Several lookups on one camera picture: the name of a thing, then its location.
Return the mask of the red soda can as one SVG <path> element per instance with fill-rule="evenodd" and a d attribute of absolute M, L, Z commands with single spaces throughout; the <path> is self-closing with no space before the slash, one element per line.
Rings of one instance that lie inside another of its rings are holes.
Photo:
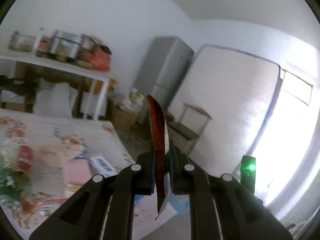
<path fill-rule="evenodd" d="M 30 175 L 33 167 L 33 159 L 33 150 L 29 146 L 20 146 L 17 152 L 15 170 Z"/>

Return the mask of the grey refrigerator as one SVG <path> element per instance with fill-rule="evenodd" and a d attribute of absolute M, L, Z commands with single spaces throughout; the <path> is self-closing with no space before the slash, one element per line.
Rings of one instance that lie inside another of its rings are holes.
<path fill-rule="evenodd" d="M 133 87 L 151 95 L 167 111 L 193 59 L 194 51 L 179 37 L 156 37 Z"/>

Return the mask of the white shelf table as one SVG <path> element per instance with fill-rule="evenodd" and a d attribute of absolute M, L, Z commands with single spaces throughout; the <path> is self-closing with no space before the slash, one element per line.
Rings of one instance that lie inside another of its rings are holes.
<path fill-rule="evenodd" d="M 38 66 L 43 66 L 46 68 L 54 69 L 54 70 L 60 70 L 67 73 L 88 77 L 93 80 L 93 83 L 91 85 L 90 91 L 89 91 L 89 98 L 86 105 L 86 110 L 84 112 L 84 119 L 87 119 L 88 115 L 88 109 L 92 101 L 93 92 L 95 89 L 95 85 L 97 81 L 101 81 L 103 83 L 98 101 L 95 107 L 93 120 L 98 121 L 100 116 L 100 111 L 103 105 L 103 102 L 105 100 L 105 96 L 107 94 L 107 89 L 110 84 L 111 76 L 107 72 L 99 72 L 95 70 L 89 70 L 86 68 L 81 68 L 79 66 L 69 64 L 69 63 L 61 63 L 59 61 L 46 59 L 42 57 L 36 57 L 33 53 L 29 52 L 20 52 L 20 51 L 14 51 L 14 50 L 7 50 L 7 51 L 1 51 L 1 59 L 5 60 L 12 60 L 12 61 L 18 61 L 18 62 L 24 62 L 24 63 L 30 63 Z"/>

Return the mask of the cardboard box with bags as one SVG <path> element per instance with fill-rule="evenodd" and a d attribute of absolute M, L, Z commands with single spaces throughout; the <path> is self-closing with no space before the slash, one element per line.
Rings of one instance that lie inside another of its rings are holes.
<path fill-rule="evenodd" d="M 111 98 L 111 122 L 116 130 L 131 128 L 143 109 L 145 97 L 136 88 L 124 94 L 114 93 Z"/>

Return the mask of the white sack under shelf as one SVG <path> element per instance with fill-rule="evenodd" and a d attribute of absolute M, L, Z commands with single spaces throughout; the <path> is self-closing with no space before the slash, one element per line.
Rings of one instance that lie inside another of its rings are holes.
<path fill-rule="evenodd" d="M 37 115 L 72 118 L 79 92 L 68 83 L 50 83 L 40 78 L 33 113 Z"/>

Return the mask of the silver metal pot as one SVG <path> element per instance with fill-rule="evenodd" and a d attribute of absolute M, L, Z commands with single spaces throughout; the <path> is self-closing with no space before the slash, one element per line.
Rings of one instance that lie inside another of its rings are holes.
<path fill-rule="evenodd" d="M 52 34 L 48 54 L 53 57 L 65 55 L 69 60 L 75 60 L 82 38 L 62 30 L 55 30 Z"/>

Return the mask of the glass bowl on shelf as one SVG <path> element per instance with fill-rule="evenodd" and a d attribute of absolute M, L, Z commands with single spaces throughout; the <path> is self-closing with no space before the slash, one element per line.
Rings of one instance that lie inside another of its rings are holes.
<path fill-rule="evenodd" d="M 20 34 L 15 31 L 8 44 L 8 48 L 14 51 L 31 52 L 36 38 L 29 35 Z"/>

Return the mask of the red snack wrapper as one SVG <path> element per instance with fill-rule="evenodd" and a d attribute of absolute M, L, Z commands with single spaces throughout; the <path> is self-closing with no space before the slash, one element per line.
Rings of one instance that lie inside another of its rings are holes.
<path fill-rule="evenodd" d="M 164 211 L 171 194 L 169 135 L 165 115 L 160 104 L 150 94 L 147 95 L 146 100 L 149 104 L 151 136 L 155 150 L 154 175 L 157 192 L 157 212 L 160 215 Z"/>

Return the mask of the dark cloth under shelf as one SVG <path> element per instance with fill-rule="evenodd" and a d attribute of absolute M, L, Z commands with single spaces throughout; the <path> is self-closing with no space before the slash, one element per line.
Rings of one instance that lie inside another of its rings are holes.
<path fill-rule="evenodd" d="M 13 92 L 19 96 L 24 96 L 35 92 L 37 83 L 34 81 L 28 81 L 24 79 L 8 78 L 5 75 L 1 75 L 1 89 Z"/>

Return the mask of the blue white toothpaste box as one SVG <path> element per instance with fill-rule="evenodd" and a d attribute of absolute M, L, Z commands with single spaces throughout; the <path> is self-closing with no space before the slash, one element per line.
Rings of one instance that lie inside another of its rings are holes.
<path fill-rule="evenodd" d="M 100 174 L 105 178 L 118 174 L 118 171 L 102 155 L 90 157 L 89 163 L 97 174 Z"/>

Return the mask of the white mattress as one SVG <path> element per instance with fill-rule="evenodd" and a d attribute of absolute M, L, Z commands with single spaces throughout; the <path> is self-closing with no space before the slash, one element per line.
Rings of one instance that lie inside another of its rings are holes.
<path fill-rule="evenodd" d="M 232 173 L 252 147 L 270 109 L 280 66 L 244 51 L 204 45 L 194 57 L 169 112 L 184 103 L 204 109 L 212 120 L 190 153 L 213 176 Z"/>

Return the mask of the wooden chair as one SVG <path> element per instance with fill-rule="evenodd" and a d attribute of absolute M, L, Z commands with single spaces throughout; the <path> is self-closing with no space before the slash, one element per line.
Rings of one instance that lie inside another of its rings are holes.
<path fill-rule="evenodd" d="M 172 130 L 173 138 L 183 138 L 182 149 L 187 155 L 191 154 L 210 121 L 211 115 L 199 106 L 183 103 L 183 111 L 177 120 L 168 120 L 167 126 Z"/>

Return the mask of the floral tablecloth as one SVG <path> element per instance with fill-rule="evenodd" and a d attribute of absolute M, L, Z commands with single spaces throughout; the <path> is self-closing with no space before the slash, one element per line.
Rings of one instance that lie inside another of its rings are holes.
<path fill-rule="evenodd" d="M 102 156 L 117 172 L 133 165 L 136 161 L 131 157 L 113 125 L 109 121 L 92 121 L 84 119 L 67 119 L 41 116 L 1 109 L 1 145 L 19 146 L 26 144 L 34 150 L 31 173 L 31 185 L 27 190 L 27 201 L 35 204 L 36 200 L 63 199 L 71 197 L 74 192 L 67 189 L 62 168 L 50 167 L 40 157 L 51 153 L 55 146 L 58 150 L 79 150 L 82 145 L 87 152 L 84 158 Z M 4 213 L 22 239 L 29 239 L 31 233 L 47 218 L 49 208 L 44 208 L 44 217 L 35 213 L 31 217 L 15 217 L 8 208 Z M 177 212 L 168 204 L 160 218 L 157 216 L 156 192 L 138 201 L 135 207 L 132 239 L 142 239 L 165 222 L 174 217 Z"/>

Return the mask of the beige paper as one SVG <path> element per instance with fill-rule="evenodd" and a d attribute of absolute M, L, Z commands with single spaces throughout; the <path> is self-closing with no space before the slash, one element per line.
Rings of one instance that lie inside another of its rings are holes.
<path fill-rule="evenodd" d="M 81 144 L 42 144 L 36 149 L 36 157 L 52 168 L 63 168 L 84 150 L 85 146 Z"/>

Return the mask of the green plastic bottle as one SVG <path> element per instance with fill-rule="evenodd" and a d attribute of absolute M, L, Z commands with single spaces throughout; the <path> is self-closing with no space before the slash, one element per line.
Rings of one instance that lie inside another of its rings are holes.
<path fill-rule="evenodd" d="M 20 175 L 12 168 L 4 155 L 1 154 L 1 196 L 19 200 L 23 192 Z"/>

